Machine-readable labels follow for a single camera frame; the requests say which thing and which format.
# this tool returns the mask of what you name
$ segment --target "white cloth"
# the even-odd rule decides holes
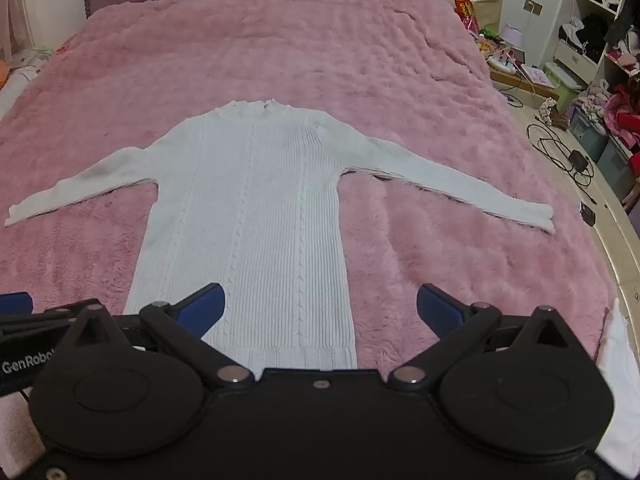
[[[584,29],[584,25],[580,21],[580,19],[576,18],[575,16],[572,17],[568,23],[562,24],[562,29],[564,30],[566,36],[569,38],[569,41],[571,41],[575,46],[582,48],[582,42],[576,35],[576,32]]]
[[[204,341],[264,367],[353,368],[336,185],[347,170],[399,178],[553,232],[546,204],[505,195],[325,112],[231,102],[145,150],[123,148],[9,209],[9,226],[143,180],[158,183],[125,314],[209,282],[226,294]]]
[[[604,323],[598,368],[615,407],[596,453],[619,473],[635,478],[640,474],[640,373],[617,299]]]

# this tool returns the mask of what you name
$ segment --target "teal storage bin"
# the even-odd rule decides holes
[[[603,135],[578,107],[575,109],[571,124],[569,124],[569,131],[578,139],[591,160],[598,162],[607,147],[609,137],[606,134]]]
[[[598,161],[598,169],[619,200],[627,196],[636,185],[636,178],[629,168],[629,157],[631,152],[615,137],[609,137],[607,147]]]

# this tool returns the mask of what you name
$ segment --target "bed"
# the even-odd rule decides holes
[[[447,3],[106,1],[87,0],[91,18],[0,123],[3,219],[114,150],[144,148],[232,100],[317,108],[554,209],[550,235],[401,182],[343,176],[359,367],[386,374],[436,341],[415,311],[425,282],[506,314],[551,304],[596,355],[615,297],[606,266]],[[141,184],[0,229],[0,293],[27,290],[38,310],[96,297],[121,313],[156,196]],[[6,427],[24,411],[14,407]],[[8,473],[37,452],[30,431],[5,436]]]

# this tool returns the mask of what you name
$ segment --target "screw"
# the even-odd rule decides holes
[[[415,384],[423,380],[426,374],[424,370],[415,366],[401,366],[394,372],[394,376],[403,383]]]
[[[581,469],[575,476],[575,480],[597,480],[597,478],[593,469]]]
[[[47,469],[45,473],[47,480],[66,480],[66,473],[57,467]]]
[[[246,368],[236,365],[223,366],[218,370],[218,377],[227,383],[244,381],[251,373]]]

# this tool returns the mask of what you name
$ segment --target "storage box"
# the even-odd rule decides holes
[[[578,139],[593,162],[598,162],[607,147],[609,138],[602,134],[580,108],[576,108],[569,124],[569,131]]]
[[[636,185],[636,178],[629,168],[629,157],[631,152],[615,137],[609,137],[607,147],[598,161],[598,169],[619,200],[627,196]]]
[[[547,63],[544,72],[556,88],[559,95],[558,111],[563,114],[571,101],[582,92],[584,85],[556,63]]]

